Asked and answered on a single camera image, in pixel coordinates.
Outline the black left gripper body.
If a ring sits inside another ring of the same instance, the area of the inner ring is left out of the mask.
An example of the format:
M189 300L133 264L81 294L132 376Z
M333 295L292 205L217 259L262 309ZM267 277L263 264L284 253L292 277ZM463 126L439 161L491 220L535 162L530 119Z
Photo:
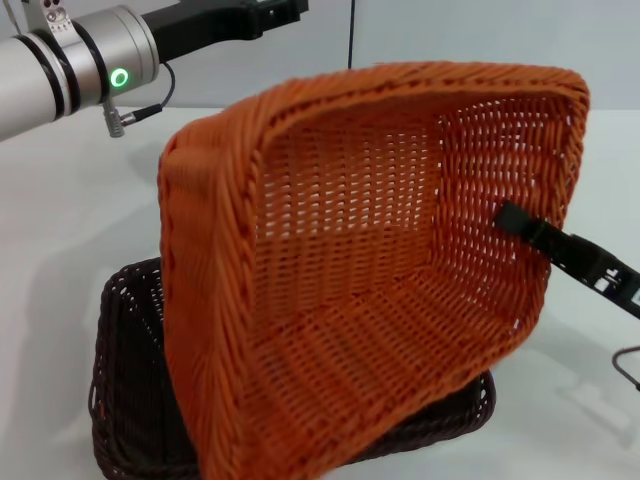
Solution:
M155 40L160 63L216 43L254 40L263 33L256 1L184 1L142 18Z

